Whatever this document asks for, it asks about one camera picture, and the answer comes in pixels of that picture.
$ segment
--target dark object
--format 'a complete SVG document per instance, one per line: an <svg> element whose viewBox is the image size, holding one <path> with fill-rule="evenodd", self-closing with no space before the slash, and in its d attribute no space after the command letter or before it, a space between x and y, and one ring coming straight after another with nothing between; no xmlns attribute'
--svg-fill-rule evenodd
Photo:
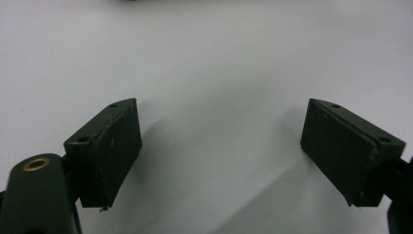
<svg viewBox="0 0 413 234"><path fill-rule="evenodd" d="M404 145L340 105L309 101L301 147L349 205L377 207L384 194L390 197L394 234L410 234L413 227L405 222L412 218L413 174L411 163L400 159Z"/></svg>
<svg viewBox="0 0 413 234"><path fill-rule="evenodd" d="M0 194L0 233L81 233L74 203L113 205L142 146L136 100L113 103L64 143L17 164Z"/></svg>

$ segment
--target brass insert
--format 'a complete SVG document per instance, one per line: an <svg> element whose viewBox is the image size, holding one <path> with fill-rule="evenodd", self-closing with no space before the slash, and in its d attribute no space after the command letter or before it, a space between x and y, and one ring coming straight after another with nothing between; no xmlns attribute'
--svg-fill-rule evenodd
<svg viewBox="0 0 413 234"><path fill-rule="evenodd" d="M23 170L26 172L34 172L40 170L51 163L51 160L48 158L37 158L33 159L23 166Z"/></svg>

